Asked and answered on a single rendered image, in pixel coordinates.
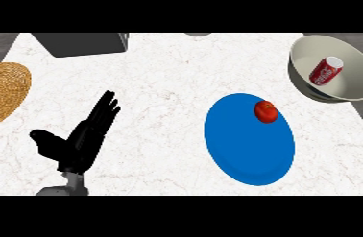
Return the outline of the dark grey box appliance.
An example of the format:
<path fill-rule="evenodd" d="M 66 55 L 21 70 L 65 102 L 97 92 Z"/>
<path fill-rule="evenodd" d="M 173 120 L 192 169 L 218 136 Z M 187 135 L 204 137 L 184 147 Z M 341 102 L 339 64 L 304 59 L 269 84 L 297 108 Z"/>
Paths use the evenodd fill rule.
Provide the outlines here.
<path fill-rule="evenodd" d="M 56 58 L 122 53 L 128 33 L 32 33 Z"/>

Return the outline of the red tomato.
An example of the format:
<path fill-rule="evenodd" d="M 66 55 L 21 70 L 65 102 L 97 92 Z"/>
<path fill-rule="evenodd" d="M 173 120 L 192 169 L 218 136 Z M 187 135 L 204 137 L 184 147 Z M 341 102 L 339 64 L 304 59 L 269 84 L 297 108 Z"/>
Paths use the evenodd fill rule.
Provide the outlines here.
<path fill-rule="evenodd" d="M 254 113 L 258 120 L 269 124 L 273 123 L 277 119 L 277 110 L 271 102 L 260 101 L 254 107 Z"/>

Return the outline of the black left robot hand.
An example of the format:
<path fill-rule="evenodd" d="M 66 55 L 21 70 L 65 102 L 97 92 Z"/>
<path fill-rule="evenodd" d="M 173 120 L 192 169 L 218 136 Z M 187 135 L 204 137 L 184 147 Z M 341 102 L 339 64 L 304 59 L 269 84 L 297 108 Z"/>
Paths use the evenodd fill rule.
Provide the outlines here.
<path fill-rule="evenodd" d="M 81 175 L 90 169 L 119 111 L 115 93 L 106 90 L 88 118 L 80 122 L 66 139 L 46 130 L 31 131 L 38 154 L 57 162 L 60 172 Z"/>

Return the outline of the blue plate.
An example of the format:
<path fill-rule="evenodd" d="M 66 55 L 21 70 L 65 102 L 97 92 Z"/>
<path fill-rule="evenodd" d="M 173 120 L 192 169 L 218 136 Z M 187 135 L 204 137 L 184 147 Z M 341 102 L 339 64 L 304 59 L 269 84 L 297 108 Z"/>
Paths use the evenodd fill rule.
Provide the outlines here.
<path fill-rule="evenodd" d="M 261 98 L 235 93 L 212 105 L 204 121 L 204 139 L 224 173 L 249 185 L 274 183 L 288 173 L 295 140 L 282 113 L 264 124 L 254 113 Z"/>

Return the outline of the cream bowl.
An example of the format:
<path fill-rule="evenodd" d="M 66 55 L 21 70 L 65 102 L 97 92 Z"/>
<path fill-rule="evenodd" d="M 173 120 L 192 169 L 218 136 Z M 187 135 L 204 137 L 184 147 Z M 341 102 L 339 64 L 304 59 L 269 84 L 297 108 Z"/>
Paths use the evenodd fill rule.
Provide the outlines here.
<path fill-rule="evenodd" d="M 344 62 L 344 70 L 325 85 L 308 80 L 308 75 L 328 57 Z M 339 39 L 311 35 L 299 38 L 289 51 L 288 74 L 301 93 L 319 102 L 363 101 L 363 53 Z"/>

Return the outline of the red soda can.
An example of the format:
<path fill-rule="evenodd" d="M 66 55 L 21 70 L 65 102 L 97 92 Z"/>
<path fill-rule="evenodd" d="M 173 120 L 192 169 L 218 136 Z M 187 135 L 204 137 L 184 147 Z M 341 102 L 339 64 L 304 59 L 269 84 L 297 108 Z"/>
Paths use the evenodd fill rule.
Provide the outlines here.
<path fill-rule="evenodd" d="M 325 85 L 344 70 L 344 62 L 338 57 L 326 57 L 317 63 L 308 75 L 308 80 L 316 85 Z"/>

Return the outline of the wicker basket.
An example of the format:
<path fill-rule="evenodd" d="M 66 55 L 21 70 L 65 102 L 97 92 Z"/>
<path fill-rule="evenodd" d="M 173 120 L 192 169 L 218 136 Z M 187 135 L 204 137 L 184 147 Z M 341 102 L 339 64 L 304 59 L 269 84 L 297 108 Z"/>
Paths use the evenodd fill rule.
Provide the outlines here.
<path fill-rule="evenodd" d="M 31 73 L 24 65 L 0 62 L 0 122 L 18 109 L 31 86 Z"/>

